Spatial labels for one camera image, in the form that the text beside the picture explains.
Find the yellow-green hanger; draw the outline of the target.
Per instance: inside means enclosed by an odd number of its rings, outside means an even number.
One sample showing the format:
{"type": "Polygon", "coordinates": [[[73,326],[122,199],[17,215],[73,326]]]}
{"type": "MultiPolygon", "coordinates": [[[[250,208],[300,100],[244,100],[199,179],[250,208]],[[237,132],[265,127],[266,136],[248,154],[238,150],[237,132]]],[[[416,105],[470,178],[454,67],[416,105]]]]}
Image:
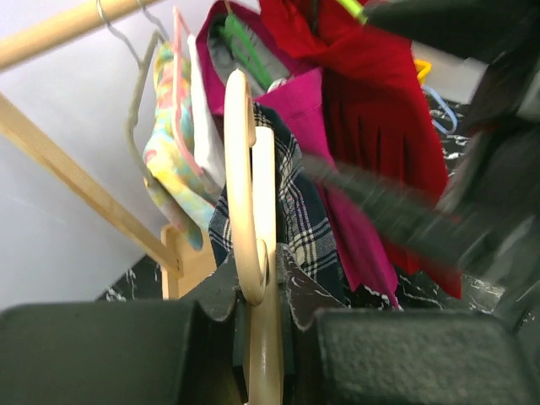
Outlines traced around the yellow-green hanger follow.
{"type": "Polygon", "coordinates": [[[343,7],[355,20],[361,24],[367,22],[363,5],[357,0],[337,0],[337,3],[343,7]]]}

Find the grey hanger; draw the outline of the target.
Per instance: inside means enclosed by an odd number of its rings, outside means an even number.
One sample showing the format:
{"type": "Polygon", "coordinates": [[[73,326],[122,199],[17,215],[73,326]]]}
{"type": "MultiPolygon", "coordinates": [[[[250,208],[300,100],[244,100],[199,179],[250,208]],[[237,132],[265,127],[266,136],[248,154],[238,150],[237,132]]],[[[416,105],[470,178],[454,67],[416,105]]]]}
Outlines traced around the grey hanger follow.
{"type": "Polygon", "coordinates": [[[100,0],[95,1],[95,5],[98,11],[98,15],[102,22],[106,25],[106,28],[118,39],[120,39],[131,52],[133,58],[135,59],[138,65],[138,77],[135,83],[134,91],[132,93],[132,100],[130,102],[127,114],[127,122],[125,126],[125,137],[127,142],[127,147],[129,154],[132,157],[132,160],[138,167],[140,173],[143,175],[143,179],[146,181],[146,189],[148,194],[153,199],[154,203],[158,207],[164,206],[166,203],[176,203],[175,199],[168,193],[168,191],[161,185],[161,183],[154,178],[151,172],[148,170],[146,164],[143,161],[141,154],[138,151],[135,139],[134,139],[134,129],[138,124],[139,110],[141,101],[143,98],[143,92],[146,84],[146,79],[149,74],[150,64],[154,57],[154,51],[159,44],[165,42],[165,39],[168,38],[165,27],[162,25],[161,21],[152,15],[143,4],[142,1],[137,1],[137,4],[140,10],[143,12],[144,16],[148,21],[154,24],[158,29],[153,32],[151,35],[150,41],[147,45],[146,52],[143,57],[140,57],[131,41],[120,31],[113,27],[110,20],[106,17],[105,11],[103,9],[102,3],[100,0]]]}

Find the wooden clothes rack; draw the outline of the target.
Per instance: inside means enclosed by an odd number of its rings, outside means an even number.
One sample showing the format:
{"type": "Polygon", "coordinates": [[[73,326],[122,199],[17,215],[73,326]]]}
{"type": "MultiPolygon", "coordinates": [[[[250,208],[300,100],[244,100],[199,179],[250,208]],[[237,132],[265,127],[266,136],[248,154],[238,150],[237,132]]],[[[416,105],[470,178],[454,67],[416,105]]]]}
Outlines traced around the wooden clothes rack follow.
{"type": "Polygon", "coordinates": [[[86,300],[140,256],[213,270],[154,206],[125,140],[154,26],[136,1],[1,4],[1,303],[86,300]]]}

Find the pink hanger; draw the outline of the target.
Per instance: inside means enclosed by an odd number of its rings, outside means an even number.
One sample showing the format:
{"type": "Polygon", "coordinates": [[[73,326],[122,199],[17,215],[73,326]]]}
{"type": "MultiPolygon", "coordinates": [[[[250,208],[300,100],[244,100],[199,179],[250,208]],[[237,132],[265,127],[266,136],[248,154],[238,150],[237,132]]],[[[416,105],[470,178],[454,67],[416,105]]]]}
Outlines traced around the pink hanger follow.
{"type": "Polygon", "coordinates": [[[174,23],[172,42],[172,133],[182,161],[192,172],[191,183],[195,184],[195,182],[198,182],[199,187],[204,189],[207,186],[208,178],[204,170],[197,164],[193,155],[192,61],[191,55],[189,53],[184,54],[182,50],[182,35],[186,34],[186,38],[189,38],[191,32],[178,7],[173,7],[172,14],[174,23]]]}

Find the yellow plastic bin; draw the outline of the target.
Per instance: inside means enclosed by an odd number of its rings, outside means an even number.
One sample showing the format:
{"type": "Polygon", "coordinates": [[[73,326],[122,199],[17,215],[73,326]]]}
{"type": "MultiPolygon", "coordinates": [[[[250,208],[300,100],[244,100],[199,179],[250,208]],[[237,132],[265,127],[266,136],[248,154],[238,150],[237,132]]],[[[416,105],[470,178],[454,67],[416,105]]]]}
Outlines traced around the yellow plastic bin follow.
{"type": "Polygon", "coordinates": [[[424,85],[426,82],[426,78],[428,77],[431,71],[432,64],[422,59],[415,59],[414,66],[416,68],[418,82],[421,85],[424,85]]]}

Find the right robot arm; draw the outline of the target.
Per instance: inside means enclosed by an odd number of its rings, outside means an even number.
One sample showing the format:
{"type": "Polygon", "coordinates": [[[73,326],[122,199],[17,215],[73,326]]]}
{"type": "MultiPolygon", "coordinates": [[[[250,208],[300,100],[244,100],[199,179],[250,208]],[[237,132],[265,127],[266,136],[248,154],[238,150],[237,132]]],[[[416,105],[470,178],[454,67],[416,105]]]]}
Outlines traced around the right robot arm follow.
{"type": "Polygon", "coordinates": [[[435,266],[501,288],[493,313],[517,326],[539,301],[539,4],[381,1],[361,23],[486,70],[459,126],[467,150],[435,208],[349,165],[305,156],[305,173],[341,190],[390,241],[435,266]]]}

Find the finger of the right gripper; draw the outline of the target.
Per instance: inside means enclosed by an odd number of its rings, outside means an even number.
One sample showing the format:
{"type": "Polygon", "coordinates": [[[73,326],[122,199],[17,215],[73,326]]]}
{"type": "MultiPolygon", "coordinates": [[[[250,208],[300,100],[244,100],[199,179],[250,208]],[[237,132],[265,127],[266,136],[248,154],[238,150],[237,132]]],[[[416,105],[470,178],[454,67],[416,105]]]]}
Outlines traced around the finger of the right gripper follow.
{"type": "Polygon", "coordinates": [[[306,176],[341,192],[390,242],[435,264],[467,268],[468,247],[456,234],[455,218],[364,170],[346,165],[339,169],[309,154],[303,165],[306,176]]]}

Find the magenta skirt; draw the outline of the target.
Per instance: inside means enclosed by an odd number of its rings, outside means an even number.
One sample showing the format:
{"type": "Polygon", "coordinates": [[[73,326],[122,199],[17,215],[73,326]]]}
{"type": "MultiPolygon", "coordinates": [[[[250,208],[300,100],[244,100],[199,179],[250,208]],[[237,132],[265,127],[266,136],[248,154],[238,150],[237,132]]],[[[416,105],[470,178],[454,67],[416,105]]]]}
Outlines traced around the magenta skirt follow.
{"type": "Polygon", "coordinates": [[[278,48],[260,15],[238,3],[214,3],[196,38],[214,116],[224,113],[225,83],[246,73],[259,124],[274,130],[279,234],[303,271],[337,297],[371,297],[397,307],[397,275],[374,226],[343,193],[327,141],[322,73],[278,48]]]}

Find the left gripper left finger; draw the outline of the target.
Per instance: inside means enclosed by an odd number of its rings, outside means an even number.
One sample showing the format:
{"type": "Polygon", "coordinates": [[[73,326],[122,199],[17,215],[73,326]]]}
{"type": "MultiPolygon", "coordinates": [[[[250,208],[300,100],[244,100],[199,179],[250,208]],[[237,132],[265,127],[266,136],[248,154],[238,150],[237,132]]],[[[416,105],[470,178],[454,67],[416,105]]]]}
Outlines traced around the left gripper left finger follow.
{"type": "Polygon", "coordinates": [[[19,305],[1,314],[4,404],[238,404],[232,258],[178,300],[19,305]]]}

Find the green hanger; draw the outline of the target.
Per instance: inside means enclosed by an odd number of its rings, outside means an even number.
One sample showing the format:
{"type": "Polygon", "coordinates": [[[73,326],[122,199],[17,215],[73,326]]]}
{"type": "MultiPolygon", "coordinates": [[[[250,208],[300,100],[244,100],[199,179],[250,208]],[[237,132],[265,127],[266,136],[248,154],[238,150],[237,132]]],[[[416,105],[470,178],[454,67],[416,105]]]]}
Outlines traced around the green hanger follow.
{"type": "Polygon", "coordinates": [[[240,23],[240,20],[235,16],[228,3],[225,3],[225,6],[227,16],[219,33],[229,46],[233,56],[244,64],[252,77],[263,88],[263,91],[266,92],[273,83],[273,80],[263,66],[261,59],[257,55],[256,48],[251,42],[251,38],[245,28],[240,23]]]}

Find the white garment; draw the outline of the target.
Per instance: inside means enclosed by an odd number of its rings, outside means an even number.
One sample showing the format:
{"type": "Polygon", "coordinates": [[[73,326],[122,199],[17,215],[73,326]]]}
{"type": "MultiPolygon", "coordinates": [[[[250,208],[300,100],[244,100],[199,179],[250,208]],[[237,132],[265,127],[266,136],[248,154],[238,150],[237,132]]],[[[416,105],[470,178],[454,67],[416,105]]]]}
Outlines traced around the white garment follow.
{"type": "Polygon", "coordinates": [[[226,181],[224,145],[208,107],[195,36],[189,35],[186,43],[191,62],[191,99],[194,126],[193,156],[212,187],[221,191],[226,181]]]}

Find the red skirt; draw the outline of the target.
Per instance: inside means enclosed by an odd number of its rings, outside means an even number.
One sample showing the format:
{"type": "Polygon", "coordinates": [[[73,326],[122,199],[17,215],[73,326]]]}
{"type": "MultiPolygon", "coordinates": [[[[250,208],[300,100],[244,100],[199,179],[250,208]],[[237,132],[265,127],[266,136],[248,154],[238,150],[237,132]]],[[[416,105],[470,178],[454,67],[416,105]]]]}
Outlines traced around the red skirt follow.
{"type": "Polygon", "coordinates": [[[448,175],[410,41],[361,24],[336,1],[262,1],[260,7],[278,47],[323,70],[332,156],[436,204],[448,175]]]}

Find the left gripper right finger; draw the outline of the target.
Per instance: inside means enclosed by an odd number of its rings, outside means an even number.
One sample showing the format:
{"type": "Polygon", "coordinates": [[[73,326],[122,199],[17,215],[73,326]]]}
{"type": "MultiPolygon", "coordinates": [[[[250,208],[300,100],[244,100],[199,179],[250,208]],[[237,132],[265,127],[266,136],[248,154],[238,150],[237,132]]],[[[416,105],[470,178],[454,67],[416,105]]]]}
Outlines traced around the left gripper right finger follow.
{"type": "Polygon", "coordinates": [[[287,404],[536,404],[539,379],[496,318],[343,306],[278,247],[287,404]]]}

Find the floral pastel garment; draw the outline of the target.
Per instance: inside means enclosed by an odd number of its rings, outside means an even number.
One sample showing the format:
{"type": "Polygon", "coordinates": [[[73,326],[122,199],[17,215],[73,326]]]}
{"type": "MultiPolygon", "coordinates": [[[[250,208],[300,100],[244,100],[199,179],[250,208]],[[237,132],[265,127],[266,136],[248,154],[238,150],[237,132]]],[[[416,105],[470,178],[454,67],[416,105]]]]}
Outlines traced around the floral pastel garment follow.
{"type": "Polygon", "coordinates": [[[156,107],[154,128],[143,150],[143,160],[151,174],[178,204],[178,219],[170,222],[185,236],[191,247],[203,247],[202,232],[208,228],[221,191],[208,181],[202,189],[191,183],[192,172],[182,161],[172,133],[173,53],[168,42],[160,45],[153,70],[156,107]]]}

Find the navy plaid skirt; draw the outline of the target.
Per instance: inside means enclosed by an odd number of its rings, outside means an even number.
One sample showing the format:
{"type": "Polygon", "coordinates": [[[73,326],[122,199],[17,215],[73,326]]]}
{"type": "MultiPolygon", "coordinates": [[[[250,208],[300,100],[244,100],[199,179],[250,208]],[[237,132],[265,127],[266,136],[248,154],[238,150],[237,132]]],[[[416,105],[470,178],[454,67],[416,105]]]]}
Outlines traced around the navy plaid skirt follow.
{"type": "Polygon", "coordinates": [[[300,146],[276,111],[255,102],[253,112],[256,125],[274,133],[277,240],[309,278],[345,304],[337,243],[315,185],[302,174],[300,146]]]}

